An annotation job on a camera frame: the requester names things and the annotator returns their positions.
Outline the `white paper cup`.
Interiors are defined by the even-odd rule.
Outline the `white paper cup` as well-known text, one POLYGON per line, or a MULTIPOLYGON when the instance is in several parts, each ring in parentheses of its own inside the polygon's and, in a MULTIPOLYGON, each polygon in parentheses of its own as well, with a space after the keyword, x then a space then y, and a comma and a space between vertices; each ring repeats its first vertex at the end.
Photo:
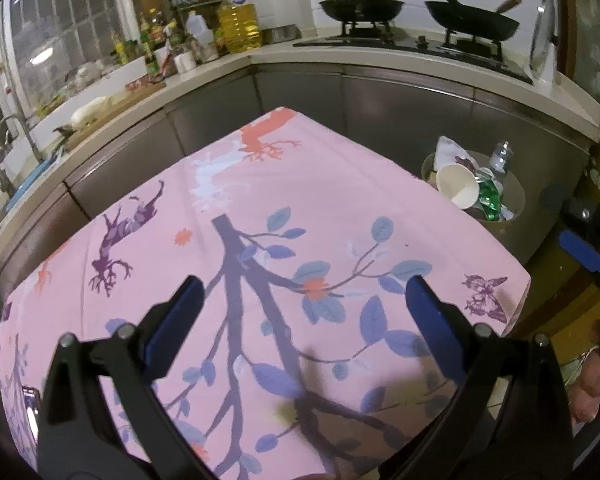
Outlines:
POLYGON ((438 192, 458 208, 466 210, 478 202, 479 185, 474 174, 460 164, 449 164, 436 174, 438 192))

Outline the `clear plastic water bottle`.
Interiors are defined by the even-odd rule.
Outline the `clear plastic water bottle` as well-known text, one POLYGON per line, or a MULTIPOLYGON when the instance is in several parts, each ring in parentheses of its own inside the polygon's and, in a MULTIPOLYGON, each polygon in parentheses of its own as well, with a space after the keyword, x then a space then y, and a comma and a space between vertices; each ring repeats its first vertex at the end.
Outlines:
POLYGON ((490 156, 489 167, 498 180, 506 177, 508 164, 514 156, 512 144, 508 141, 498 142, 490 156))

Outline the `white tissue paper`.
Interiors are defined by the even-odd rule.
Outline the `white tissue paper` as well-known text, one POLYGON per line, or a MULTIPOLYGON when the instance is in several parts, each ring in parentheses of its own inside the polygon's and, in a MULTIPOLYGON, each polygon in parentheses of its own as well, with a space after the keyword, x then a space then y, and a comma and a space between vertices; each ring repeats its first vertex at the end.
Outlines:
POLYGON ((478 162, 460 144, 447 136, 439 136, 434 151, 434 171, 452 164, 460 164, 471 172, 476 172, 479 167, 478 162))

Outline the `kitchen window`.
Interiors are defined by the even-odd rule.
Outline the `kitchen window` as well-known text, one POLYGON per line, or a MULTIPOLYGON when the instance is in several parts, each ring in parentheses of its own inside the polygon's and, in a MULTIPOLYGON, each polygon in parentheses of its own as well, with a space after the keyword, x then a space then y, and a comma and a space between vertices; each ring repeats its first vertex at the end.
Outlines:
POLYGON ((0 55, 24 116, 68 84, 78 68, 106 61, 114 37, 140 36, 133 0, 2 0, 0 55))

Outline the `pink printed tablecloth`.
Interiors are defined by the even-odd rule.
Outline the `pink printed tablecloth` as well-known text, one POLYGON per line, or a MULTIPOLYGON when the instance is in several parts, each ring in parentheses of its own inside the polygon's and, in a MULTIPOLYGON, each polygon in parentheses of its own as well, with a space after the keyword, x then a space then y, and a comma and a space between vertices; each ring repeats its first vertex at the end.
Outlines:
POLYGON ((416 437, 454 391, 408 313, 422 276, 471 322, 514 324, 522 265, 394 162, 279 107, 164 170, 50 247, 4 303, 0 389, 36 460, 25 388, 64 333, 138 323, 189 275, 206 300, 156 393, 223 479, 353 479, 416 437))

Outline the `wooden cutting board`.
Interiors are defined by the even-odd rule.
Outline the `wooden cutting board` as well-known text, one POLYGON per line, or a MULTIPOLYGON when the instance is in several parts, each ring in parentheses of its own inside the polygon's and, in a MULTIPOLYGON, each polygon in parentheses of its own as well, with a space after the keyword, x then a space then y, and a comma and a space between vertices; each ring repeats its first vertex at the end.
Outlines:
POLYGON ((99 112, 93 120, 68 137, 68 140, 64 143, 65 150, 70 152, 97 130, 105 127, 108 122, 111 122, 114 118, 125 113, 131 107, 142 102, 144 99, 153 96, 164 88, 166 88, 166 83, 164 81, 159 82, 158 84, 148 84, 146 87, 129 92, 122 99, 115 99, 114 102, 105 107, 102 112, 99 112))

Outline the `steel sink faucet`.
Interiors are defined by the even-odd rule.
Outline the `steel sink faucet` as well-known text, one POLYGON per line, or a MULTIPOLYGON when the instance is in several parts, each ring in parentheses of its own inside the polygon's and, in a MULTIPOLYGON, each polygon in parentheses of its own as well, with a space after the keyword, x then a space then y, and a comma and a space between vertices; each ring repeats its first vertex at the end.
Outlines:
POLYGON ((30 151, 35 160, 37 162, 44 162, 44 155, 36 145, 35 140, 33 140, 31 130, 29 129, 26 120, 20 114, 12 113, 4 116, 0 120, 0 132, 2 129, 5 130, 5 145, 12 145, 18 136, 22 134, 27 140, 27 144, 29 145, 30 151))

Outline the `black gas stove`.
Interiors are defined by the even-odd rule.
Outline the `black gas stove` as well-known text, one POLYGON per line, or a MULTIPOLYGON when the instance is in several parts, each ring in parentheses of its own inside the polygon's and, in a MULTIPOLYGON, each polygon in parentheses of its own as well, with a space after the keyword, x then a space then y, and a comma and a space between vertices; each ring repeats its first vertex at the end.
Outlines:
POLYGON ((410 36, 402 29, 392 28, 388 22, 370 26, 343 24, 339 35, 302 39, 295 47, 356 47, 413 52, 446 58, 492 70, 501 75, 532 84, 531 77, 503 53, 497 41, 482 38, 461 37, 447 30, 442 40, 426 35, 410 36))

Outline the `steel pot lid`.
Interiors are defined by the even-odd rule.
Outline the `steel pot lid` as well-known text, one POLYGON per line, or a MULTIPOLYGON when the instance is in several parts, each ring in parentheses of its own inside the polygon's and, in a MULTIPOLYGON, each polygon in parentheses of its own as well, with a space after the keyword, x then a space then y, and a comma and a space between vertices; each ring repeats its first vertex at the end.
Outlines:
POLYGON ((549 80, 555 65, 556 42, 555 0, 542 0, 532 35, 529 68, 534 79, 549 80))

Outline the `white plastic jug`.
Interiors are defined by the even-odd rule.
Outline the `white plastic jug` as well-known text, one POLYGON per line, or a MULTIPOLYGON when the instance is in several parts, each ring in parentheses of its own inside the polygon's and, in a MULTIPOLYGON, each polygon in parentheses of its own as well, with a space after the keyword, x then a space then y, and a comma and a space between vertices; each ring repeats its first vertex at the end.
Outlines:
POLYGON ((186 18, 185 25, 189 35, 192 36, 198 44, 210 46, 210 44, 214 43, 213 32, 202 15, 190 11, 186 18))

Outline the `black frying pan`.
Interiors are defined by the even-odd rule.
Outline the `black frying pan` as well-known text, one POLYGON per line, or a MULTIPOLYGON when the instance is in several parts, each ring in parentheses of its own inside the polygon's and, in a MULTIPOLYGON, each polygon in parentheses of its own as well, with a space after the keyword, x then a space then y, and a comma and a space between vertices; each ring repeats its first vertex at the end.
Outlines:
POLYGON ((521 3, 522 0, 505 0, 495 10, 486 10, 458 0, 425 2, 432 18, 448 32, 499 42, 515 35, 519 22, 507 16, 506 12, 521 3))

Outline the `yellow cooking oil jug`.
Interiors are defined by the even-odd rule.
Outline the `yellow cooking oil jug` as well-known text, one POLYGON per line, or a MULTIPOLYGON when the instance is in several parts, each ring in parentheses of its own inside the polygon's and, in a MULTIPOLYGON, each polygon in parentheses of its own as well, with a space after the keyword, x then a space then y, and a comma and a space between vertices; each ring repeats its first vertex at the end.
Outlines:
POLYGON ((249 0, 224 0, 218 18, 228 52, 242 53, 262 47, 257 10, 249 0))

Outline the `lidded steel wok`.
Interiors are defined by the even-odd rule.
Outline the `lidded steel wok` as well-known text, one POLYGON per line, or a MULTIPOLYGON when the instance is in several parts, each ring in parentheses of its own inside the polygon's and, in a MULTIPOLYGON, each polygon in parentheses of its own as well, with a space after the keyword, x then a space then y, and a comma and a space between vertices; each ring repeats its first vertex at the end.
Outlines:
POLYGON ((333 20, 343 23, 385 23, 402 11, 400 0, 323 0, 323 11, 333 20))

